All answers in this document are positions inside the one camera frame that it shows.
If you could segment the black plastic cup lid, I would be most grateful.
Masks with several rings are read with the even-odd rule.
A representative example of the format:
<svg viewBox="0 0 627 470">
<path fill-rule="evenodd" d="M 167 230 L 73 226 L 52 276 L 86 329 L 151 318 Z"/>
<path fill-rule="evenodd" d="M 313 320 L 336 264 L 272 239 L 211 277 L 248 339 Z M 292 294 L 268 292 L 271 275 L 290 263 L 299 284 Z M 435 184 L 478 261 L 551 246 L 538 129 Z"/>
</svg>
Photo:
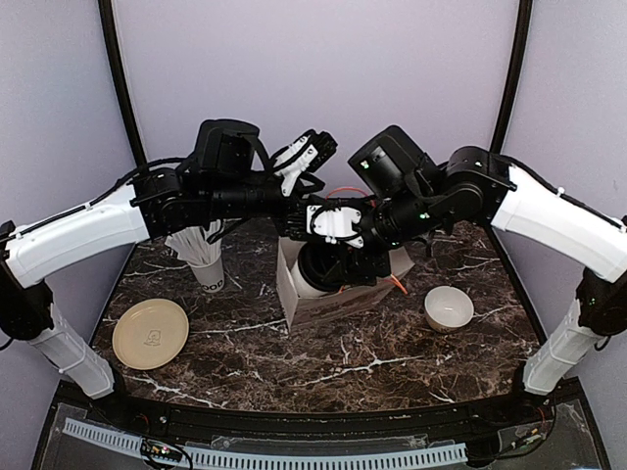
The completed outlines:
<svg viewBox="0 0 627 470">
<path fill-rule="evenodd" d="M 334 245 L 305 244 L 297 259 L 306 274 L 316 283 L 338 286 L 343 284 L 343 270 L 339 248 Z"/>
</svg>

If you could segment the white paper coffee cup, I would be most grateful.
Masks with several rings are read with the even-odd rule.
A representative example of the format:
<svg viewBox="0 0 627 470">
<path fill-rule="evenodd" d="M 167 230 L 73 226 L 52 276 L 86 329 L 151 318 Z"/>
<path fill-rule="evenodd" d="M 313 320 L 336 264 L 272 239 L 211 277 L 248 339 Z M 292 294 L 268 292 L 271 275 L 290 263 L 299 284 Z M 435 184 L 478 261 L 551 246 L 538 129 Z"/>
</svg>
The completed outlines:
<svg viewBox="0 0 627 470">
<path fill-rule="evenodd" d="M 336 294 L 339 291 L 338 286 L 316 284 L 303 270 L 298 259 L 294 263 L 290 273 L 295 291 L 299 298 L 317 299 Z"/>
</svg>

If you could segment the white cream bear paper bag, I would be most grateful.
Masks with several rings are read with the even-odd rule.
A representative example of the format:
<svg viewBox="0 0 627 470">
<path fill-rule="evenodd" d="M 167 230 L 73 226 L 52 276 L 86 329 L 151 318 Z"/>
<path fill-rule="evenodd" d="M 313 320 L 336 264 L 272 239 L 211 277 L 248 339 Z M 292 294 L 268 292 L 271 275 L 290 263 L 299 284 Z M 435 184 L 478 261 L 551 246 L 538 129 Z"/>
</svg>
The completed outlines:
<svg viewBox="0 0 627 470">
<path fill-rule="evenodd" d="M 276 287 L 288 329 L 294 331 L 352 315 L 377 305 L 403 278 L 413 262 L 401 246 L 371 253 L 361 240 L 329 244 L 324 237 L 304 234 L 299 222 L 289 231 L 275 221 L 279 232 Z"/>
</svg>

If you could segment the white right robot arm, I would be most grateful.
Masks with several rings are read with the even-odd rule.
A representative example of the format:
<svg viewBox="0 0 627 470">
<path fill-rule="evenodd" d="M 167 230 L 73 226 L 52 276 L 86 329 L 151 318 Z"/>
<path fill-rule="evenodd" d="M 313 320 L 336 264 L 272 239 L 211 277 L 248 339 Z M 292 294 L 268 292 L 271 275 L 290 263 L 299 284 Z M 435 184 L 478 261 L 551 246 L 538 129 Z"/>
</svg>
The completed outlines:
<svg viewBox="0 0 627 470">
<path fill-rule="evenodd" d="M 555 188 L 514 158 L 464 146 L 435 164 L 397 125 L 348 160 L 378 199 L 362 216 L 368 251 L 387 251 L 435 229 L 472 221 L 520 235 L 583 265 L 567 314 L 522 369 L 500 415 L 519 425 L 602 338 L 626 329 L 626 225 Z"/>
</svg>

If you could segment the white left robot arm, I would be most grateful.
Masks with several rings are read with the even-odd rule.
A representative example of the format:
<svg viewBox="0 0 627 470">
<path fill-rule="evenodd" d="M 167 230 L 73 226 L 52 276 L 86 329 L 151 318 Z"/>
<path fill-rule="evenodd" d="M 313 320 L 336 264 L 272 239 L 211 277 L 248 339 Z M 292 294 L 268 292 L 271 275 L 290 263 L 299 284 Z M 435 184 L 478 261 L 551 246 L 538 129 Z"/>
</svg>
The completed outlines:
<svg viewBox="0 0 627 470">
<path fill-rule="evenodd" d="M 150 162 L 103 195 L 31 225 L 1 226 L 1 330 L 38 349 L 118 427 L 138 418 L 110 363 L 93 351 L 54 305 L 47 276 L 113 248 L 135 245 L 217 220 L 282 216 L 296 206 L 314 131 L 269 155 L 259 129 L 210 119 L 189 157 Z"/>
</svg>

